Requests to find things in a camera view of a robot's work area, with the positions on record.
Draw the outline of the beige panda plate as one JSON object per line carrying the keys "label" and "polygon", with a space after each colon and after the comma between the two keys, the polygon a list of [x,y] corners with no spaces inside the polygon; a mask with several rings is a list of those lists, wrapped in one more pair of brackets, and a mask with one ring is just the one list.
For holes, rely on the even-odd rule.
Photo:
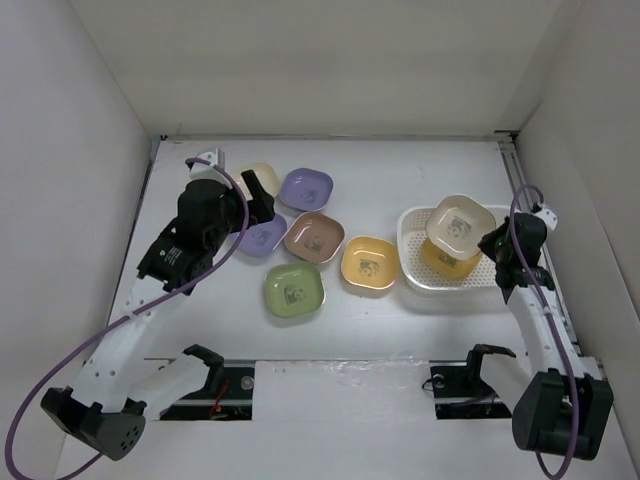
{"label": "beige panda plate", "polygon": [[430,214],[426,233],[431,243],[458,260],[469,260],[479,252],[484,235],[496,228],[493,214],[465,195],[444,198]]}

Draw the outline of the yellow panda plate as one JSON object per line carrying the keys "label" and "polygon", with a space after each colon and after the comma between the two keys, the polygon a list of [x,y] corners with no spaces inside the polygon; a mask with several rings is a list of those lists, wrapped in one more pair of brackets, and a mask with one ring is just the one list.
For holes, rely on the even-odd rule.
{"label": "yellow panda plate", "polygon": [[351,285],[383,291],[396,282],[400,268],[396,246],[383,239],[358,236],[345,247],[341,273]]}
{"label": "yellow panda plate", "polygon": [[429,239],[423,242],[421,252],[427,266],[450,279],[468,277],[483,257],[483,254],[479,252],[471,259],[460,260],[436,247]]}

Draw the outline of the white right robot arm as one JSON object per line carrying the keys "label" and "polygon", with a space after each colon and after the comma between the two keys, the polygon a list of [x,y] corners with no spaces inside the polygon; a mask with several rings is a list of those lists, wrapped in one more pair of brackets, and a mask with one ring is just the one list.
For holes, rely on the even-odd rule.
{"label": "white right robot arm", "polygon": [[537,454],[596,457],[613,405],[613,391],[596,379],[576,353],[557,307],[556,286],[540,266],[550,211],[512,212],[483,236],[482,253],[522,335],[529,368],[506,347],[477,344],[467,355],[462,381],[473,393],[490,388],[509,409],[517,447]]}

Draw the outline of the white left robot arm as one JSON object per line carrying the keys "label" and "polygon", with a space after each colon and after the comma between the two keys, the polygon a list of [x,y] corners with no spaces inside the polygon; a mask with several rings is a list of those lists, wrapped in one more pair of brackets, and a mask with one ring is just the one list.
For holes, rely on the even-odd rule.
{"label": "white left robot arm", "polygon": [[137,270],[123,318],[111,324],[81,372],[65,388],[50,388],[41,407],[67,434],[118,461],[138,443],[147,422],[157,420],[191,393],[216,394],[224,382],[224,359],[193,344],[167,367],[140,377],[155,337],[196,285],[219,268],[214,258],[229,235],[271,221],[274,198],[252,170],[241,178],[190,181],[177,214],[151,244]]}

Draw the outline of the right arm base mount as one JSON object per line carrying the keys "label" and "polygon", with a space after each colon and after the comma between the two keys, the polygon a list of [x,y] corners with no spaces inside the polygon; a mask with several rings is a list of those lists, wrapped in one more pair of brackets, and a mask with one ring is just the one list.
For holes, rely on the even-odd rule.
{"label": "right arm base mount", "polygon": [[511,349],[490,344],[476,344],[464,360],[433,360],[429,377],[422,389],[430,392],[435,401],[437,420],[511,419],[511,409],[497,392],[481,379],[481,367],[488,364],[486,357],[517,359],[526,366],[528,353],[516,354]]}

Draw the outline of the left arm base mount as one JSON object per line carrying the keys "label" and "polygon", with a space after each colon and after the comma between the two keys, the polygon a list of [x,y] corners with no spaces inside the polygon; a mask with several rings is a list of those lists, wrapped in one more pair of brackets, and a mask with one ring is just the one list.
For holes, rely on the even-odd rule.
{"label": "left arm base mount", "polygon": [[174,402],[160,414],[162,421],[250,421],[255,386],[255,361],[225,360],[200,345],[183,351],[208,368],[199,390]]}

